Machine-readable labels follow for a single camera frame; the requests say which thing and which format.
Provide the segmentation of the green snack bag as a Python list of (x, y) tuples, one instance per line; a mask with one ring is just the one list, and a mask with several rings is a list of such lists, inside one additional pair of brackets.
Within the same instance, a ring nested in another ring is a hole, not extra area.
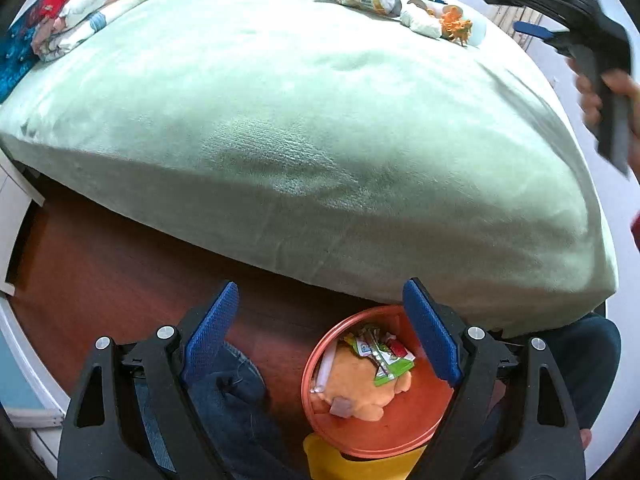
[(407, 349), (405, 359), (395, 359), (385, 345), (386, 334), (392, 334), (375, 324), (363, 325), (356, 333), (347, 333), (342, 341), (348, 344), (357, 356), (369, 359), (375, 365), (373, 383), (377, 387), (386, 385), (392, 380), (410, 372), (416, 357)]

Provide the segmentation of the orange dinosaur toy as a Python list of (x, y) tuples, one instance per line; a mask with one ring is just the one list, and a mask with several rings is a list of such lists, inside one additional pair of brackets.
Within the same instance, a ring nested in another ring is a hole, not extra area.
[(442, 25), (442, 38), (457, 42), (462, 47), (469, 43), (473, 22), (464, 18), (457, 6), (445, 6), (439, 21)]

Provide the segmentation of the white plastic tube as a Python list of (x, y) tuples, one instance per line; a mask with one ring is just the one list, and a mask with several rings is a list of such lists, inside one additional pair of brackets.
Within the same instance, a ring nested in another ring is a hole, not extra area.
[(329, 381), (329, 377), (331, 375), (331, 370), (333, 367), (335, 355), (337, 350), (337, 341), (331, 341), (326, 350), (324, 350), (322, 357), (320, 359), (320, 363), (318, 366), (316, 378), (314, 378), (314, 383), (310, 388), (312, 393), (322, 393), (326, 390), (326, 384)]

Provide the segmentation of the white cylindrical jar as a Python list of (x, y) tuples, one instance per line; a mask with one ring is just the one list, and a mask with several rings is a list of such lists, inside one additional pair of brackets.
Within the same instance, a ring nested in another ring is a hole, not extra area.
[(440, 18), (444, 5), (430, 0), (408, 0), (402, 7), (400, 22), (416, 34), (438, 39), (442, 36)]

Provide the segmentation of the light blue plastic cup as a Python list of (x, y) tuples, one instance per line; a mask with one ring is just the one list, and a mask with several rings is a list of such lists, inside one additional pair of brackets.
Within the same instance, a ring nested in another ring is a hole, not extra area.
[(485, 20), (473, 20), (472, 27), (468, 38), (470, 47), (478, 47), (486, 36)]

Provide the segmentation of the person leg in jeans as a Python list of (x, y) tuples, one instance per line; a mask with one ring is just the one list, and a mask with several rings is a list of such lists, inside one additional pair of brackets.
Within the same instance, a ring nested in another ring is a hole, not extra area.
[(267, 388), (255, 364), (227, 341), (183, 383), (229, 479), (303, 479), (266, 413)]

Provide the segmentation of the wooden cube block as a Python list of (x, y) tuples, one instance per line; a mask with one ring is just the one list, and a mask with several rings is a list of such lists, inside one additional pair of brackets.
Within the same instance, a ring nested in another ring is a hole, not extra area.
[(330, 405), (330, 414), (341, 418), (354, 416), (354, 402), (344, 396), (334, 396)]

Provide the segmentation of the white nightstand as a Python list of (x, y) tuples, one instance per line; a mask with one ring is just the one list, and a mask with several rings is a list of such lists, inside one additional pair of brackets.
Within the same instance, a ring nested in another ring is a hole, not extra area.
[(29, 206), (42, 207), (43, 196), (17, 169), (11, 159), (1, 152), (1, 193), (0, 193), (0, 272), (1, 291), (8, 296), (15, 294), (15, 286), (6, 277), (15, 242)]

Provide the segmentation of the orange round trash bin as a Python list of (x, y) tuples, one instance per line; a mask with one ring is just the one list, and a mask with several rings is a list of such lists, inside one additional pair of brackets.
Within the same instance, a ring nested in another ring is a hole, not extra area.
[[(378, 364), (360, 356), (359, 333), (377, 328), (392, 348), (413, 358), (412, 369), (380, 381)], [(341, 453), (365, 460), (392, 457), (426, 445), (452, 396), (399, 306), (375, 307), (331, 328), (308, 356), (300, 383), (312, 430)]]

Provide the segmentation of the red white wrapper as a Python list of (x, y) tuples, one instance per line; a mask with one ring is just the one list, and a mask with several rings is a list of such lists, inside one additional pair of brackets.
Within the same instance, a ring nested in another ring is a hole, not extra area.
[(390, 354), (392, 354), (395, 359), (405, 359), (408, 351), (404, 345), (397, 340), (395, 335), (386, 334), (384, 342), (388, 350), (390, 350)]

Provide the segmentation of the beige bag in bin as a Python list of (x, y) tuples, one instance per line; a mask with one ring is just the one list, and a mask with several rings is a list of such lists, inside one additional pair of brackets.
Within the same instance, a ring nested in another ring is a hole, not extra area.
[(344, 396), (354, 402), (355, 413), (351, 418), (379, 422), (394, 397), (409, 391), (412, 374), (408, 372), (381, 387), (373, 383), (374, 375), (375, 365), (372, 361), (356, 356), (346, 344), (339, 344), (326, 390), (310, 394), (312, 411), (314, 414), (330, 414), (334, 396)]

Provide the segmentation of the yellow plastic stool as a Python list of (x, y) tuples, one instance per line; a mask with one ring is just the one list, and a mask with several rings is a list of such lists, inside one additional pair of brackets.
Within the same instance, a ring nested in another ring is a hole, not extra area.
[(314, 480), (405, 480), (425, 448), (379, 460), (347, 458), (318, 434), (303, 442), (308, 469)]

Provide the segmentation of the green bed blanket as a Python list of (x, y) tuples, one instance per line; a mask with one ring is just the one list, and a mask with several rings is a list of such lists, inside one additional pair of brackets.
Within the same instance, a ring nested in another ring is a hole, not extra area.
[(409, 278), (519, 335), (616, 292), (585, 156), (534, 61), (326, 0), (148, 0), (32, 68), (1, 145), (123, 216), (301, 282)]

